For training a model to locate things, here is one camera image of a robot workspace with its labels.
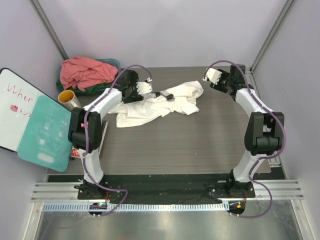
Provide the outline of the white t shirt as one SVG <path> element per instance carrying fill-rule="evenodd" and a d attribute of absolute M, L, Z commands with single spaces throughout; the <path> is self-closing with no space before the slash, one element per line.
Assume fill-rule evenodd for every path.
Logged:
<path fill-rule="evenodd" d="M 164 92 L 172 94 L 173 98 L 167 100 L 160 95 L 138 102 L 126 104 L 121 102 L 108 113 L 116 114 L 118 128 L 129 128 L 147 124 L 173 112 L 187 116 L 199 112 L 197 98 L 204 93 L 199 81 L 185 82 L 168 88 Z"/>

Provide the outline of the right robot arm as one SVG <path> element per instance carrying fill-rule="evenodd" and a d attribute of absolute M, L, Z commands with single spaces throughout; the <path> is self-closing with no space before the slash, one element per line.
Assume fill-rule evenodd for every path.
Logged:
<path fill-rule="evenodd" d="M 263 161 L 284 146 L 284 114 L 274 112 L 259 99 L 245 78 L 245 70 L 244 65 L 233 64 L 229 71 L 210 67 L 204 77 L 211 88 L 229 95 L 249 117 L 240 162 L 230 171 L 226 182 L 211 185 L 213 191 L 229 198 L 253 198 L 253 175 Z"/>

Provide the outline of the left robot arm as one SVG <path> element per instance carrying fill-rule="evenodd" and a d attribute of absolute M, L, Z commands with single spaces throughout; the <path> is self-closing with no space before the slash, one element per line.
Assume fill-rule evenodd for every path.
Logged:
<path fill-rule="evenodd" d="M 118 104 L 140 102 L 139 75 L 134 70 L 123 69 L 115 83 L 107 85 L 101 95 L 85 107 L 71 111 L 68 140 L 78 151 L 83 168 L 83 182 L 76 185 L 80 199 L 105 197 L 109 189 L 100 163 L 99 148 L 103 140 L 103 119 Z"/>

